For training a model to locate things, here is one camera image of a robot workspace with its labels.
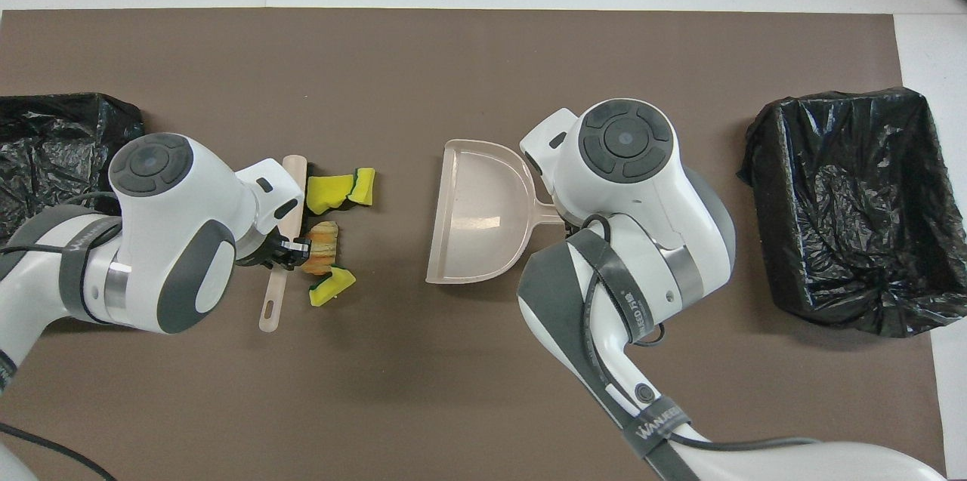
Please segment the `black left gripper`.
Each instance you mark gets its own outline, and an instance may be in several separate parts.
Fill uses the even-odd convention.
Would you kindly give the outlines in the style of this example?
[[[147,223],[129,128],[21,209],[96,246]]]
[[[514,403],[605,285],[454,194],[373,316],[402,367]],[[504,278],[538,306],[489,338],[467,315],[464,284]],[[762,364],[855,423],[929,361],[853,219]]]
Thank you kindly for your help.
[[[286,270],[293,270],[305,264],[310,258],[310,253],[310,242],[304,238],[284,240],[284,235],[278,229],[272,229],[252,253],[238,258],[238,265],[239,267],[261,265],[272,269],[279,264]]]

